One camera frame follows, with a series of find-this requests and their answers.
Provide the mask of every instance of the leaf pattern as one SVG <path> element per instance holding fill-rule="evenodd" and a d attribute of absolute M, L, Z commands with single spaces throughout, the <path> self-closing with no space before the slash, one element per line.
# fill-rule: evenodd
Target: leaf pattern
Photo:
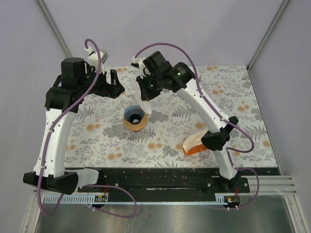
<path fill-rule="evenodd" d="M 218 167 L 210 150 L 185 156 L 185 138 L 207 130 L 201 117 L 183 99 L 163 90 L 154 100 L 147 126 L 128 131 L 122 122 L 124 109 L 137 104 L 132 80 L 139 71 L 133 67 L 116 69 L 125 93 L 117 99 L 88 95 L 79 107 L 69 133 L 67 167 Z M 276 166 L 267 130 L 245 66 L 197 66 L 201 87 L 229 116 L 237 116 L 239 126 L 249 132 L 255 149 L 248 154 L 232 152 L 236 166 Z M 242 150 L 249 140 L 239 131 L 230 134 L 229 146 Z"/>

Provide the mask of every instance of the cable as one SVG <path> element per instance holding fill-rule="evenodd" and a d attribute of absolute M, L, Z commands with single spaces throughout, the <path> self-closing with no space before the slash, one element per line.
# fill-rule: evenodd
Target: cable
<path fill-rule="evenodd" d="M 134 202 L 134 213 L 132 213 L 131 215 L 128 215 L 128 216 L 117 215 L 117 214 L 108 212 L 108 211 L 106 211 L 106 210 L 101 210 L 101 209 L 96 209 L 96 208 L 94 208 L 94 210 L 97 210 L 97 211 L 99 211 L 99 212 L 102 212 L 102 213 L 105 213 L 105 214 L 109 214 L 109 215 L 112 215 L 112 216 L 115 216 L 115 217 L 121 217 L 121 218 L 132 218 L 132 217 L 135 217 L 135 216 L 136 216 L 137 211 L 138 211 L 136 200 L 135 200 L 134 197 L 133 197 L 128 191 L 126 191 L 125 189 L 123 189 L 123 188 L 121 188 L 121 187 L 117 187 L 117 186 L 111 186 L 111 185 L 97 185 L 97 184 L 90 184 L 90 185 L 86 185 L 86 186 L 84 186 L 84 187 L 115 188 L 115 189 L 119 189 L 119 190 L 123 191 L 123 192 L 126 193 L 126 194 L 132 199 L 132 201 Z"/>
<path fill-rule="evenodd" d="M 55 213 L 55 211 L 58 209 L 60 201 L 62 200 L 62 197 L 64 195 L 64 194 L 61 194 L 61 196 L 58 199 L 58 202 L 57 202 L 55 208 L 52 210 L 51 213 L 45 212 L 45 210 L 43 208 L 43 205 L 42 205 L 42 199 L 41 199 L 41 184 L 42 184 L 43 172 L 44 172 L 44 167 L 45 167 L 45 158 L 46 158 L 46 155 L 47 155 L 47 149 L 48 149 L 49 141 L 50 141 L 50 138 L 51 138 L 51 134 L 53 132 L 54 127 L 59 122 L 59 120 L 67 112 L 69 112 L 77 104 L 79 104 L 83 100 L 83 98 L 91 91 L 91 89 L 94 87 L 94 85 L 95 85 L 95 83 L 96 83 L 96 81 L 97 81 L 97 79 L 99 77 L 99 74 L 101 72 L 101 54 L 100 54 L 99 48 L 97 47 L 96 43 L 93 40 L 86 39 L 85 40 L 85 47 L 87 49 L 88 49 L 88 45 L 87 45 L 88 42 L 91 42 L 93 44 L 93 46 L 95 47 L 95 50 L 97 52 L 97 55 L 98 55 L 98 68 L 97 68 L 97 72 L 96 72 L 96 75 L 94 77 L 94 80 L 93 80 L 92 84 L 89 86 L 89 88 L 85 91 L 85 93 L 75 103 L 73 103 L 69 108 L 67 108 L 61 115 L 59 115 L 59 117 L 52 123 L 52 125 L 50 127 L 50 131 L 48 132 L 46 140 L 45 140 L 45 143 L 44 143 L 43 154 L 42 154 L 42 159 L 41 159 L 41 170 L 40 170 L 39 179 L 38 179 L 38 185 L 37 185 L 37 199 L 38 199 L 38 205 L 39 205 L 41 213 L 44 216 L 47 216 L 47 217 L 52 216 Z M 121 216 L 121 215 L 117 215 L 117 214 L 114 214 L 114 213 L 110 213 L 108 211 L 97 209 L 98 211 L 106 213 L 106 214 L 109 214 L 109 215 L 113 215 L 113 216 L 116 216 L 116 217 L 124 217 L 124 218 L 134 217 L 137 214 L 137 203 L 136 203 L 134 197 L 129 192 L 127 192 L 125 189 L 123 189 L 121 187 L 110 186 L 110 185 L 87 185 L 87 187 L 106 187 L 106 188 L 119 189 L 119 190 L 123 191 L 124 193 L 126 193 L 133 200 L 133 202 L 135 204 L 135 211 L 134 211 L 134 213 L 132 215 L 129 215 L 129 216 Z"/>
<path fill-rule="evenodd" d="M 201 90 L 201 87 L 200 87 L 200 79 L 198 77 L 198 72 L 197 72 L 197 69 L 194 65 L 194 62 L 192 61 L 192 59 L 189 57 L 189 55 L 180 47 L 178 47 L 177 45 L 173 45 L 173 44 L 170 44 L 170 43 L 154 43 L 154 44 L 151 44 L 151 45 L 148 45 L 146 47 L 144 47 L 143 49 L 141 49 L 136 55 L 135 55 L 135 58 L 137 58 L 143 51 L 145 51 L 146 49 L 148 48 L 151 48 L 153 46 L 157 46 L 157 45 L 165 45 L 165 46 L 170 46 L 170 47 L 174 47 L 178 50 L 180 50 L 186 57 L 187 59 L 189 60 L 191 66 L 193 67 L 193 70 L 194 70 L 194 75 L 195 75 L 195 81 L 196 81 L 196 86 L 197 86 L 197 89 L 201 95 L 201 97 L 205 100 L 205 102 L 211 107 L 211 109 L 214 111 L 214 113 L 221 119 L 223 120 L 225 123 L 231 125 L 232 127 L 234 127 L 235 129 L 237 129 L 238 131 L 240 131 L 242 134 L 244 134 L 251 142 L 251 148 L 249 150 L 239 150 L 239 149 L 236 149 L 236 148 L 232 148 L 232 147 L 227 147 L 226 148 L 226 151 L 227 151 L 227 154 L 228 154 L 228 157 L 229 157 L 229 160 L 230 160 L 230 163 L 232 165 L 232 167 L 234 167 L 236 170 L 239 170 L 239 171 L 243 171 L 243 170 L 250 170 L 252 171 L 255 176 L 256 176 L 256 179 L 257 179 L 257 190 L 256 190 L 256 193 L 255 193 L 255 196 L 254 198 L 246 205 L 242 206 L 242 207 L 239 207 L 239 209 L 242 209 L 242 208 L 245 208 L 247 206 L 249 206 L 258 196 L 258 192 L 259 192 L 259 177 L 257 175 L 257 173 L 252 169 L 252 168 L 237 168 L 234 166 L 233 162 L 232 162 L 232 159 L 231 159 L 231 156 L 230 156 L 230 152 L 229 150 L 233 150 L 233 151 L 236 151 L 236 152 L 240 152 L 240 153 L 249 153 L 251 152 L 254 147 L 255 147 L 255 143 L 254 143 L 254 140 L 252 139 L 252 137 L 246 132 L 244 131 L 243 129 L 241 129 L 239 126 L 231 123 L 230 121 L 226 120 L 223 118 L 223 116 L 217 111 L 217 109 L 211 104 L 211 102 L 206 98 L 206 96 L 203 94 L 203 91 Z"/>

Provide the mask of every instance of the white wall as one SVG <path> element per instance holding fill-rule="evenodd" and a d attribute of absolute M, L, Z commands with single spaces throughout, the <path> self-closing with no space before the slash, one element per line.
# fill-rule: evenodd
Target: white wall
<path fill-rule="evenodd" d="M 197 65 L 247 65 L 282 0 L 45 2 L 73 56 L 84 56 L 83 41 L 91 37 L 107 50 L 108 65 L 129 65 L 155 42 L 181 46 Z M 186 61 L 173 48 L 156 49 L 172 63 Z"/>
<path fill-rule="evenodd" d="M 252 70 L 285 175 L 311 222 L 311 1 L 292 1 Z"/>
<path fill-rule="evenodd" d="M 0 228 L 19 232 L 40 152 L 45 93 L 64 54 L 34 0 L 0 1 Z"/>

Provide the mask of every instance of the purple cable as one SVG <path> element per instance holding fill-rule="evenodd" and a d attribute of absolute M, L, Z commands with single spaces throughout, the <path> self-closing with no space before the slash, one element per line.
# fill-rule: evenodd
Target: purple cable
<path fill-rule="evenodd" d="M 126 191 L 125 189 L 123 188 L 120 188 L 120 187 L 116 187 L 116 186 L 111 186 L 111 185 L 97 185 L 97 184 L 90 184 L 90 185 L 86 185 L 85 187 L 102 187 L 102 188 L 115 188 L 115 189 L 119 189 L 121 191 L 123 191 L 124 193 L 126 193 L 131 199 L 132 201 L 134 202 L 134 213 L 131 214 L 131 215 L 128 215 L 128 216 L 123 216 L 123 215 L 117 215 L 117 214 L 114 214 L 114 213 L 111 213 L 111 212 L 108 212 L 106 210 L 101 210 L 101 209 L 96 209 L 97 211 L 99 212 L 102 212 L 102 213 L 105 213 L 105 214 L 109 214 L 109 215 L 112 215 L 112 216 L 115 216 L 115 217 L 122 217 L 122 218 L 132 218 L 132 217 L 135 217 L 136 214 L 137 214 L 137 203 L 136 203 L 136 200 L 134 199 L 134 197 L 128 192 Z"/>
<path fill-rule="evenodd" d="M 170 46 L 170 47 L 174 47 L 178 50 L 180 50 L 186 57 L 187 59 L 189 60 L 191 66 L 193 67 L 193 70 L 194 70 L 194 75 L 195 75 L 195 81 L 196 81 L 196 86 L 197 86 L 197 89 L 200 93 L 200 95 L 203 97 L 203 99 L 205 100 L 205 102 L 211 107 L 211 109 L 214 111 L 214 113 L 221 119 L 223 120 L 225 123 L 231 125 L 232 127 L 234 127 L 235 129 L 237 129 L 238 131 L 240 131 L 242 134 L 244 134 L 251 142 L 252 146 L 249 150 L 238 150 L 238 149 L 235 149 L 235 148 L 232 148 L 232 147 L 227 147 L 226 150 L 227 150 L 227 154 L 228 154 L 228 157 L 229 157 L 229 160 L 230 160 L 230 163 L 231 165 L 236 169 L 236 170 L 250 170 L 252 171 L 256 178 L 257 178 L 257 191 L 256 191 L 256 194 L 254 196 L 254 198 L 248 203 L 246 204 L 245 206 L 242 206 L 240 207 L 239 209 L 241 208 L 245 208 L 247 206 L 249 206 L 249 204 L 251 204 L 258 196 L 258 192 L 259 192 L 259 177 L 257 175 L 257 173 L 252 169 L 252 168 L 236 168 L 232 162 L 232 159 L 231 159 L 231 156 L 230 156 L 230 153 L 229 153 L 229 150 L 233 150 L 233 151 L 236 151 L 236 152 L 240 152 L 240 153 L 249 153 L 251 152 L 254 147 L 255 147 L 255 143 L 254 143 L 254 140 L 252 139 L 252 137 L 246 132 L 244 131 L 243 129 L 241 129 L 239 126 L 231 123 L 230 121 L 226 120 L 226 119 L 223 119 L 223 116 L 217 111 L 217 109 L 211 104 L 211 102 L 209 102 L 209 100 L 206 98 L 206 96 L 204 96 L 203 94 L 203 91 L 201 90 L 201 87 L 200 87 L 200 79 L 198 77 L 198 72 L 196 70 L 196 67 L 192 61 L 192 59 L 189 57 L 189 55 L 180 47 L 178 47 L 177 45 L 173 45 L 173 44 L 170 44 L 170 43 L 154 43 L 154 44 L 151 44 L 151 45 L 148 45 L 146 47 L 144 47 L 143 49 L 141 49 L 136 55 L 135 55 L 135 58 L 137 58 L 143 51 L 145 51 L 146 49 L 150 48 L 150 47 L 153 47 L 153 46 L 157 46 L 157 45 L 166 45 L 166 46 Z"/>
<path fill-rule="evenodd" d="M 43 205 L 42 205 L 42 200 L 41 200 L 41 183 L 42 183 L 42 178 L 43 178 L 43 172 L 44 172 L 44 165 L 45 165 L 45 158 L 46 158 L 46 155 L 47 155 L 47 149 L 48 149 L 48 145 L 49 145 L 49 141 L 50 141 L 50 138 L 51 138 L 51 134 L 52 134 L 52 131 L 54 129 L 54 127 L 57 125 L 57 123 L 59 122 L 59 120 L 67 113 L 69 112 L 71 109 L 73 109 L 77 104 L 79 104 L 83 98 L 91 91 L 91 89 L 94 87 L 98 77 L 99 77 L 99 74 L 100 74 L 100 71 L 101 71 L 101 54 L 100 54 L 100 51 L 99 51 L 99 48 L 97 47 L 96 43 L 91 40 L 91 39 L 86 39 L 84 44 L 85 44 L 85 47 L 88 48 L 88 45 L 87 43 L 88 42 L 91 42 L 93 44 L 93 46 L 95 47 L 95 50 L 97 52 L 97 55 L 98 55 L 98 68 L 97 68 L 97 72 L 96 72 L 96 75 L 95 75 L 95 78 L 92 82 L 92 84 L 89 86 L 89 88 L 86 90 L 86 92 L 75 102 L 73 103 L 69 108 L 67 108 L 61 115 L 59 115 L 59 117 L 52 123 L 51 127 L 50 127 L 50 132 L 48 132 L 47 134 L 47 137 L 46 137 L 46 140 L 45 140 L 45 143 L 44 143 L 44 148 L 43 148 L 43 154 L 42 154 L 42 160 L 41 160 L 41 170 L 40 170 L 40 174 L 39 174 L 39 180 L 38 180 L 38 185 L 37 185 L 37 198 L 38 198 L 38 204 L 39 204 L 39 208 L 40 208 L 40 211 L 41 213 L 46 216 L 46 217 L 50 217 L 52 216 L 55 211 L 57 210 L 59 204 L 60 204 L 60 201 L 62 200 L 62 197 L 64 194 L 61 194 L 60 198 L 58 199 L 58 202 L 55 206 L 55 208 L 52 210 L 51 213 L 46 213 L 45 210 L 43 209 Z M 113 214 L 113 213 L 110 213 L 110 212 L 107 212 L 107 211 L 104 211 L 104 210 L 98 210 L 98 211 L 101 211 L 103 213 L 106 213 L 106 214 L 110 214 L 110 215 L 113 215 L 113 216 L 117 216 L 117 217 L 124 217 L 124 218 L 130 218 L 130 217 L 134 217 L 136 214 L 137 214 L 137 204 L 136 204 L 136 201 L 135 199 L 133 198 L 133 196 L 127 192 L 125 189 L 123 188 L 120 188 L 120 187 L 115 187 L 115 186 L 109 186 L 109 185 L 88 185 L 88 187 L 109 187 L 109 188 L 116 188 L 116 189 L 119 189 L 123 192 L 125 192 L 134 202 L 135 204 L 135 211 L 132 215 L 130 216 L 121 216 L 121 215 L 116 215 L 116 214 Z"/>

